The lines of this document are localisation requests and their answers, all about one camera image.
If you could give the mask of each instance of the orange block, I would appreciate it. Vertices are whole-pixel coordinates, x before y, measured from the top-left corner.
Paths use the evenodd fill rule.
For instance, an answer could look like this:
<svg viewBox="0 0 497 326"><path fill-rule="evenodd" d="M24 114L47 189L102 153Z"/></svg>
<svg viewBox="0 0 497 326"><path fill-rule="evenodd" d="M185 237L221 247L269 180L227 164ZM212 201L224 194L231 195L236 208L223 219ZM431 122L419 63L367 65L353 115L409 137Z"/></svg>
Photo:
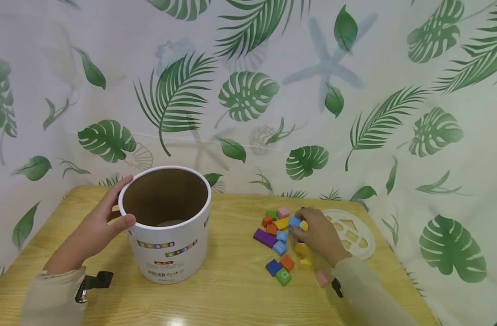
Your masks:
<svg viewBox="0 0 497 326"><path fill-rule="evenodd" d="M278 230L283 231L288 227L288 221L290 220L290 217L284 217L280 220L277 220L274 222L274 224L278 227Z"/></svg>
<svg viewBox="0 0 497 326"><path fill-rule="evenodd" d="M282 267L285 267L287 271L291 271L292 268L294 268L294 265L296 264L292 258L290 258L289 255L284 254L283 258L279 261Z"/></svg>
<svg viewBox="0 0 497 326"><path fill-rule="evenodd" d="M267 225L267 233L270 235L276 236L276 234L278 233L278 228L273 224L268 224Z"/></svg>
<svg viewBox="0 0 497 326"><path fill-rule="evenodd" d="M263 221L261 222L261 225L263 227L267 227L268 224L272 224L272 221L273 221L273 217L272 216L267 216L263 219Z"/></svg>

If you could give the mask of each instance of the finger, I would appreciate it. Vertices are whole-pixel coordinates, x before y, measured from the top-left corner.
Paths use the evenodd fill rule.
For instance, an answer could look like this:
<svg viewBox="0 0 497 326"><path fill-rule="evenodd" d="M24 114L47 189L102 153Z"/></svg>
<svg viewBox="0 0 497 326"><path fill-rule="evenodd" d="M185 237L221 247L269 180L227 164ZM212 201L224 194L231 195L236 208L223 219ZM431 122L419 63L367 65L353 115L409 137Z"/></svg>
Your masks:
<svg viewBox="0 0 497 326"><path fill-rule="evenodd" d="M119 217L115 223L108 226L109 238L112 239L123 231L129 229L136 223L136 217L133 214L126 214Z"/></svg>

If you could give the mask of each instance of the cardboard cylinder container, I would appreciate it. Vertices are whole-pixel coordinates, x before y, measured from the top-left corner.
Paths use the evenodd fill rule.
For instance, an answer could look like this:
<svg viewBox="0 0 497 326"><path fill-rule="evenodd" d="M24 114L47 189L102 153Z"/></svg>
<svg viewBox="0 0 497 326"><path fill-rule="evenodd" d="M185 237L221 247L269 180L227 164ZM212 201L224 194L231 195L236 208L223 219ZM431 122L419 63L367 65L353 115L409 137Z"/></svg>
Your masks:
<svg viewBox="0 0 497 326"><path fill-rule="evenodd" d="M136 223L126 232L143 276L174 284L200 269L207 254L210 185L183 166L159 166L136 175L119 194L122 215Z"/></svg>

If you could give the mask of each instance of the right hand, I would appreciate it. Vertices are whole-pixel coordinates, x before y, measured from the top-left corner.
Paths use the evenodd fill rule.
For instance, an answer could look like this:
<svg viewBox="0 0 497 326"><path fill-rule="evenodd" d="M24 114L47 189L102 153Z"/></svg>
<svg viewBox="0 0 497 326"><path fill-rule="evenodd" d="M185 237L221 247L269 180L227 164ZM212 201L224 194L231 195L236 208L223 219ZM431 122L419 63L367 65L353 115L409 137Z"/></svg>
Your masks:
<svg viewBox="0 0 497 326"><path fill-rule="evenodd" d="M295 216L308 223L308 231L304 232L293 225L294 235L320 254L331 267L335 267L344 258L352 257L352 254L344 249L334 224L320 210L303 208L298 210Z"/></svg>

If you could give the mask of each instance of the beige sleeve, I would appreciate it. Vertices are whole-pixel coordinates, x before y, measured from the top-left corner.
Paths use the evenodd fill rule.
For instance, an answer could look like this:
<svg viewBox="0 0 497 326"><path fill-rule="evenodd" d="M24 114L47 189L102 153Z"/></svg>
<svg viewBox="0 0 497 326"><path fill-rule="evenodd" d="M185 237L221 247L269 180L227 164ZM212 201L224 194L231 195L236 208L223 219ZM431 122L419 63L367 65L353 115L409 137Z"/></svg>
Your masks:
<svg viewBox="0 0 497 326"><path fill-rule="evenodd" d="M21 326L80 326L87 303L75 296L85 277L85 267L49 276L45 271L32 278L21 311Z"/></svg>
<svg viewBox="0 0 497 326"><path fill-rule="evenodd" d="M417 326L417 322L380 284L379 278L356 257L341 260L332 270L343 296L366 326Z"/></svg>

